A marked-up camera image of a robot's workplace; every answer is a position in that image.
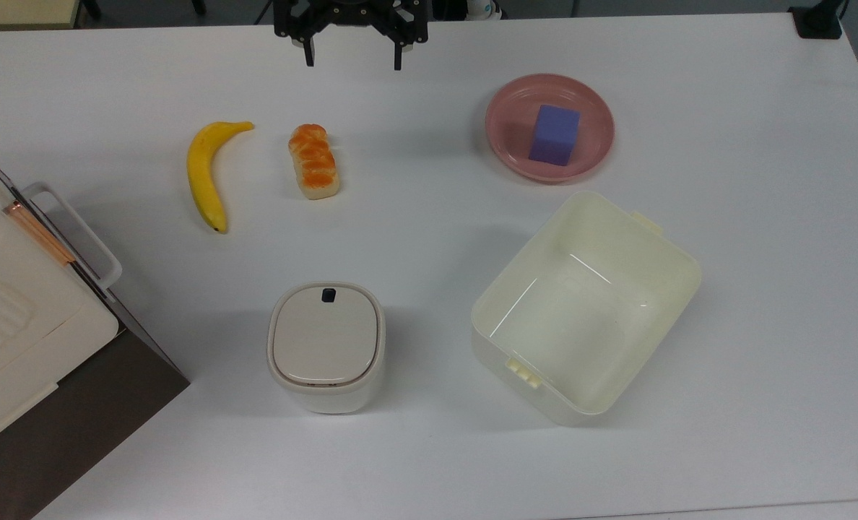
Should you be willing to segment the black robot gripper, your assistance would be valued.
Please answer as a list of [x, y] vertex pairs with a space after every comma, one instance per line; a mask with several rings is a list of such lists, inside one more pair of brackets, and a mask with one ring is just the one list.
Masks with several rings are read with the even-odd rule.
[[329, 26], [372, 27], [395, 43], [394, 70], [402, 70], [405, 46], [428, 40], [425, 1], [274, 1], [274, 34], [303, 43], [305, 63], [316, 65], [314, 35]]

